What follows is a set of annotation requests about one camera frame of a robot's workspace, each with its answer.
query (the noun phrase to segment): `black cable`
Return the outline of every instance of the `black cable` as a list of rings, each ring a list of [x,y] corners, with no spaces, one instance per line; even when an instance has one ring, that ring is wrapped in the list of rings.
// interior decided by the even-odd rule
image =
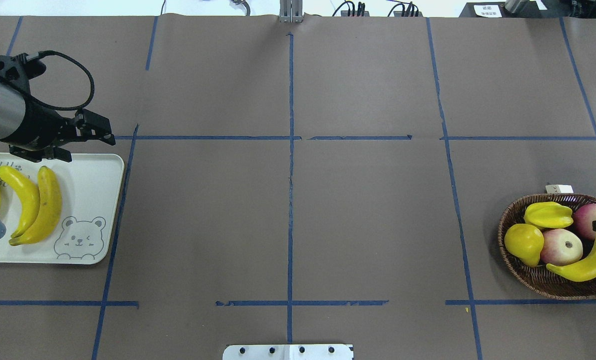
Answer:
[[[49,105],[46,104],[40,100],[38,100],[37,98],[35,98],[34,96],[32,96],[31,94],[29,94],[27,91],[25,91],[24,89],[19,88],[17,85],[13,84],[12,82],[10,82],[9,80],[3,78],[2,76],[0,76],[0,82],[7,84],[8,86],[10,86],[12,89],[14,89],[15,91],[19,92],[23,98],[33,101],[34,103],[40,105],[41,107],[47,108],[47,109],[51,109],[51,110],[57,110],[57,111],[71,111],[71,110],[81,110],[83,109],[83,107],[89,105],[89,103],[91,102],[91,100],[94,98],[94,78],[91,75],[91,73],[89,72],[89,70],[87,70],[87,68],[85,68],[81,63],[77,62],[76,60],[72,59],[71,57],[69,57],[68,55],[65,55],[61,52],[58,51],[53,51],[53,50],[45,50],[45,51],[39,51],[38,52],[38,56],[34,57],[33,60],[35,59],[42,59],[45,57],[50,57],[50,56],[55,56],[55,57],[61,57],[63,59],[67,59],[69,60],[71,63],[73,63],[74,65],[76,65],[78,68],[80,68],[82,71],[85,72],[85,75],[87,75],[87,78],[89,79],[89,96],[87,98],[87,100],[85,100],[85,102],[83,102],[81,105],[77,105],[77,106],[54,106],[54,105]]]
[[[336,11],[334,11],[334,14],[332,16],[336,16],[338,10],[341,9],[344,6],[344,4],[346,4],[346,6],[349,8],[349,16],[351,16],[351,14],[355,14],[355,4],[352,1],[345,1],[342,4],[340,4],[340,6],[336,9]]]
[[[251,7],[249,7],[249,4],[246,1],[243,1],[242,4],[245,6],[245,9],[247,9],[245,16],[251,16]]]
[[[247,10],[247,13],[245,14],[245,16],[251,16],[251,7],[249,7],[247,0],[231,0],[231,2],[236,5],[243,5],[245,7],[245,9]]]
[[[387,18],[388,18],[389,16],[391,16],[391,14],[393,14],[393,10],[395,10],[395,9],[396,9],[396,7],[402,7],[402,12],[403,12],[403,13],[405,12],[405,4],[404,4],[404,3],[402,3],[402,2],[399,2],[398,4],[395,4],[395,5],[394,5],[394,6],[391,8],[391,11],[389,11],[389,14],[387,15]]]
[[[414,4],[414,3],[412,3],[412,2],[410,2],[410,3],[409,3],[409,6],[407,6],[407,11],[403,11],[403,12],[402,12],[402,15],[401,15],[402,17],[404,17],[404,16],[407,16],[407,17],[408,17],[408,16],[409,16],[409,14],[412,14],[412,13],[413,13],[413,11],[412,11],[412,9],[413,9],[413,4]]]

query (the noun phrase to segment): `table surface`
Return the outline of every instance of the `table surface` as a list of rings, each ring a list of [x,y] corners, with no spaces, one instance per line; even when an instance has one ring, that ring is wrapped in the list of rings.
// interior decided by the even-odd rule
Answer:
[[[0,17],[0,54],[48,49],[118,139],[66,148],[124,187],[98,264],[0,264],[0,359],[596,360],[596,301],[495,249],[515,199],[596,196],[596,20]],[[36,97],[86,97],[45,60]]]

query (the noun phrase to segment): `white label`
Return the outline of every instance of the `white label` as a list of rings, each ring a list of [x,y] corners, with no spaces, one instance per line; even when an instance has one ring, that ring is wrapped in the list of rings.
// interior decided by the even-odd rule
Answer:
[[[474,5],[473,9],[476,10],[477,16],[482,16],[483,18],[502,17],[499,5]]]
[[[547,185],[547,194],[573,194],[574,187],[571,185]]]

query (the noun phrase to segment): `cable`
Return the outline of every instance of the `cable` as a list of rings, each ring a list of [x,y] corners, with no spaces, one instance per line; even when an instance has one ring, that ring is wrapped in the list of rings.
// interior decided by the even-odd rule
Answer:
[[[410,3],[409,3],[409,6],[407,6],[407,11],[403,11],[403,12],[402,12],[402,14],[400,14],[400,16],[404,17],[404,16],[406,15],[407,17],[409,17],[409,14],[411,14],[411,13],[413,12],[413,11],[412,11],[412,9],[413,9],[413,4],[414,4],[414,3],[410,2]]]
[[[403,13],[405,12],[405,4],[404,4],[404,3],[402,3],[402,2],[399,2],[398,4],[395,4],[395,5],[394,5],[394,6],[391,8],[391,11],[389,11],[389,14],[387,15],[387,18],[388,18],[389,16],[391,16],[391,14],[393,13],[393,10],[395,10],[395,9],[396,9],[396,7],[402,7],[402,12],[403,12]]]
[[[352,16],[352,14],[355,14],[355,4],[352,1],[345,1],[342,4],[340,4],[340,6],[336,9],[336,11],[334,11],[334,14],[332,16],[336,16],[337,12],[339,9],[341,9],[344,4],[346,4],[346,6],[349,7],[349,16]]]
[[[251,7],[249,7],[249,4],[246,1],[243,1],[242,4],[247,9],[247,13],[245,14],[245,16],[251,16]]]
[[[387,18],[389,16],[391,16],[391,13],[393,12],[393,10],[395,10],[396,7],[398,7],[398,6],[402,6],[402,13],[400,14],[400,16],[402,18],[404,18],[404,17],[416,18],[418,16],[418,14],[420,13],[420,9],[418,9],[417,5],[414,4],[414,2],[403,2],[403,1],[397,1],[397,0],[387,0],[387,1],[397,3],[391,8],[391,11],[389,11]]]
[[[245,9],[247,10],[247,13],[245,14],[245,16],[251,16],[251,7],[247,3],[247,0],[231,0],[231,2],[236,5],[243,5],[245,7]]]
[[[72,59],[71,57],[69,57],[68,55],[65,55],[61,52],[58,51],[53,51],[53,50],[45,50],[45,51],[39,51],[38,54],[36,56],[28,56],[26,59],[28,60],[29,58],[31,58],[32,60],[40,60],[43,59],[45,57],[50,57],[50,56],[55,56],[55,57],[61,57],[63,59],[67,59],[69,60],[71,63],[73,63],[74,65],[76,65],[78,68],[80,68],[82,71],[84,71],[85,75],[87,75],[87,78],[89,79],[89,96],[87,98],[87,100],[85,100],[85,102],[83,102],[81,105],[77,105],[77,106],[54,106],[54,105],[49,105],[46,104],[40,100],[38,100],[37,98],[35,98],[34,96],[32,96],[31,94],[29,94],[27,91],[19,88],[17,85],[13,84],[12,82],[10,82],[9,80],[3,78],[2,76],[0,76],[0,82],[7,84],[8,86],[10,86],[12,89],[14,89],[15,91],[19,92],[23,98],[33,101],[34,103],[40,105],[41,107],[47,108],[47,109],[51,109],[51,110],[58,110],[58,111],[71,111],[71,110],[81,110],[83,109],[83,107],[89,105],[89,103],[91,102],[91,100],[94,98],[94,78],[91,75],[91,73],[89,72],[89,70],[87,70],[87,68],[85,68],[81,63],[77,62],[76,60]]]

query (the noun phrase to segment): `apple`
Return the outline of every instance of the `apple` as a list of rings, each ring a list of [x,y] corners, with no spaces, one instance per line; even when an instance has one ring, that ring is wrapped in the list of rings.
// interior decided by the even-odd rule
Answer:
[[[574,212],[573,229],[580,237],[586,240],[595,240],[593,222],[596,220],[596,203],[588,203]]]
[[[582,242],[576,234],[563,228],[554,228],[543,235],[544,247],[540,253],[543,262],[563,267],[582,259]]]

